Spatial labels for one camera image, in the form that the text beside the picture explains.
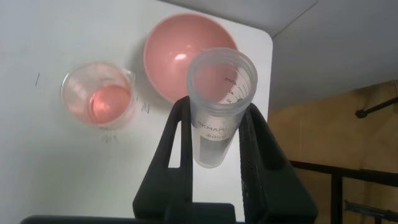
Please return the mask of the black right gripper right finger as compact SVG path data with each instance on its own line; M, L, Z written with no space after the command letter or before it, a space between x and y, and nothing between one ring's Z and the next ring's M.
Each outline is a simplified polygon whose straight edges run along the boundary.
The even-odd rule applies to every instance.
M256 105L239 125L246 223L314 223L318 208Z

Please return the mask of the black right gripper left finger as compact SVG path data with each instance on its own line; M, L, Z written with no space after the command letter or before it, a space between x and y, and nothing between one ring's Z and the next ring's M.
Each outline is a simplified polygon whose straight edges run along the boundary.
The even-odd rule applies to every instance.
M180 166L169 168L178 123L181 124ZM185 96L172 107L146 175L133 200L138 219L163 219L170 205L192 202L193 156L190 99Z

